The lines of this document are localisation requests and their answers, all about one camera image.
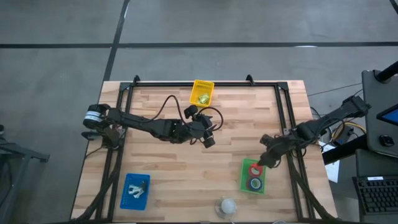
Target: black keyboard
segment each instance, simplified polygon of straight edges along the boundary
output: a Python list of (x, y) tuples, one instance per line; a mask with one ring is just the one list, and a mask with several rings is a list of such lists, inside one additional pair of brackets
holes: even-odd
[(398, 176), (353, 177), (365, 215), (398, 214)]

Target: white ball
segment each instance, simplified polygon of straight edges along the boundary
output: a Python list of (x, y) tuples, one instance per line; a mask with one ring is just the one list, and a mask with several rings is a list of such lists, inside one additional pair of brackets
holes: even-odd
[(234, 214), (236, 211), (236, 204), (233, 199), (224, 199), (221, 203), (221, 209), (225, 214)]

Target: wooden table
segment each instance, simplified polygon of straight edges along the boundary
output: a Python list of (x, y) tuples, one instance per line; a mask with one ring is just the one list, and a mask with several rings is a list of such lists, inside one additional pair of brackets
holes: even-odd
[[(99, 103), (115, 107), (119, 83), (105, 82)], [(296, 122), (311, 119), (303, 81), (288, 83)], [(177, 96), (184, 110), (190, 105), (188, 101), (191, 89), (134, 87), (130, 113), (151, 118), (171, 94)], [(282, 94), (285, 119), (288, 121), (283, 99)], [(265, 146), (259, 143), (260, 137), (263, 134), (281, 133), (274, 89), (254, 86), (216, 87), (211, 105), (222, 112), (224, 126), (214, 132), (216, 145), (208, 149), (199, 142), (193, 146), (189, 143), (170, 144), (155, 139), (148, 133), (128, 129), (114, 208), (114, 222), (225, 222), (217, 217), (214, 209), (216, 199), (221, 196), (235, 199), (238, 209), (233, 218), (234, 222), (297, 220), (285, 157), (278, 168), (266, 170), (264, 195), (239, 190), (243, 158), (259, 159), (265, 151)], [(214, 123), (220, 122), (220, 118), (212, 110), (206, 110), (206, 114), (214, 115)], [(160, 118), (178, 118), (173, 100), (167, 102)], [(90, 142), (87, 153), (98, 148), (100, 144), (100, 140)], [(99, 191), (105, 156), (106, 150), (102, 149), (86, 159), (72, 218), (82, 214)], [(328, 212), (336, 216), (319, 148), (308, 147), (304, 161), (311, 190)], [(127, 173), (150, 174), (149, 199), (145, 211), (124, 210), (119, 207)], [(109, 192), (103, 214), (108, 210)], [(300, 194), (300, 198), (304, 214), (307, 214), (303, 193)]]

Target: concrete floor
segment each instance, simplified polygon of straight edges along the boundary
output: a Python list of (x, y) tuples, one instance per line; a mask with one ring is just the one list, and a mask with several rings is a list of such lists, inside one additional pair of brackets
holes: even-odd
[[(123, 0), (0, 1), (0, 44), (111, 43)], [(388, 0), (136, 0), (121, 36), (129, 42), (361, 42), (398, 39)], [(7, 139), (51, 154), (30, 165), (14, 221), (68, 220), (87, 142), (82, 118), (98, 100), (110, 49), (0, 49), (0, 123)], [(362, 70), (383, 69), (398, 47), (119, 49), (110, 80), (305, 80), (313, 94), (360, 83)], [(310, 96), (324, 114), (361, 85)], [(332, 184), (337, 211), (358, 220), (350, 174), (342, 162)]]

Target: red tape roll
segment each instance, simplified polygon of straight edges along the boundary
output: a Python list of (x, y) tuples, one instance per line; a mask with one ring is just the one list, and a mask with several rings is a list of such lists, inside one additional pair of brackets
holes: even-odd
[(262, 174), (263, 170), (264, 170), (263, 167), (257, 165), (256, 163), (253, 163), (249, 167), (248, 171), (251, 177), (259, 177)]

